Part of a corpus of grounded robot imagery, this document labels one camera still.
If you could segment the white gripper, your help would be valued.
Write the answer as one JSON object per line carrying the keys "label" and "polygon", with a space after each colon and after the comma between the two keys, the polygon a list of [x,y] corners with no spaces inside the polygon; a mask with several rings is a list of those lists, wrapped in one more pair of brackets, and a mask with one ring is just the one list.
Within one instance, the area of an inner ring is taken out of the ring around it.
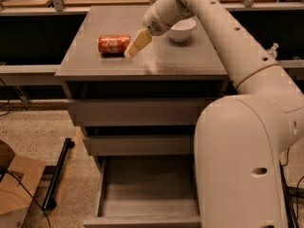
{"label": "white gripper", "polygon": [[127,46],[124,57],[130,59],[152,42],[153,36],[161,36],[181,19],[175,1],[157,1],[142,17],[142,25],[135,38]]}

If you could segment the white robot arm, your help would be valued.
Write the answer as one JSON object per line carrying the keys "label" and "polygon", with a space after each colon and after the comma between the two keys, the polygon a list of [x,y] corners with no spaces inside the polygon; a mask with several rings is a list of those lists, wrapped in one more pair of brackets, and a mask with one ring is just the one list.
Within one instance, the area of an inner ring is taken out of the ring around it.
{"label": "white robot arm", "polygon": [[125,57],[195,15],[237,95],[204,108],[194,139],[202,228],[288,228],[280,155],[304,134],[304,95],[219,0],[158,0]]}

